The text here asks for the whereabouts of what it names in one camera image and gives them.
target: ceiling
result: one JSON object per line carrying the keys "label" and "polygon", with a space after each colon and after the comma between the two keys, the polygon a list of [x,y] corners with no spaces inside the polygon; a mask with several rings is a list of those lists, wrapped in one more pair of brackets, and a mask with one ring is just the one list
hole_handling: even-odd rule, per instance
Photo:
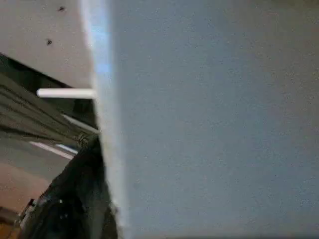
{"label": "ceiling", "polygon": [[0,52],[66,85],[89,88],[80,2],[2,1]]}

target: white pole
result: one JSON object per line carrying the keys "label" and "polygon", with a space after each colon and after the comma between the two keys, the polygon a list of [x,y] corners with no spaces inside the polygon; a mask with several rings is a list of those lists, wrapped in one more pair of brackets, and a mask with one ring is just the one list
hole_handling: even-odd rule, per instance
{"label": "white pole", "polygon": [[93,99],[94,91],[92,89],[42,88],[37,90],[37,95],[41,98]]}

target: gray fabric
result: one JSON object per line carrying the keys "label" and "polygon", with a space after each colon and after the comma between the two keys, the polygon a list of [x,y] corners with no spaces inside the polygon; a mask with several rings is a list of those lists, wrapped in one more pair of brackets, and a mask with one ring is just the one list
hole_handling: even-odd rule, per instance
{"label": "gray fabric", "polygon": [[51,105],[0,74],[0,138],[81,147],[89,135]]}

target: gray surface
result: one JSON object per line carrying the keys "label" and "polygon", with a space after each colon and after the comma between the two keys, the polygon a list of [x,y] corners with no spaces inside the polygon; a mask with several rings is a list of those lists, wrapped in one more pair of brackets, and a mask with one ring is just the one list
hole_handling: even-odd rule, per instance
{"label": "gray surface", "polygon": [[17,140],[0,140],[0,163],[5,163],[47,180],[49,183],[62,172],[68,159]]}
{"label": "gray surface", "polygon": [[107,3],[95,87],[126,237],[319,234],[317,2]]}
{"label": "gray surface", "polygon": [[85,47],[80,3],[0,1],[0,52],[69,86],[89,88],[91,62]]}

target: black object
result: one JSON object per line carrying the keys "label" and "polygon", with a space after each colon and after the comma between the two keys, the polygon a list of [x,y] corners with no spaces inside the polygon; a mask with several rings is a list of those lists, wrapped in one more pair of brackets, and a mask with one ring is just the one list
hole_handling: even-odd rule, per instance
{"label": "black object", "polygon": [[97,137],[39,198],[19,239],[116,239],[104,162]]}

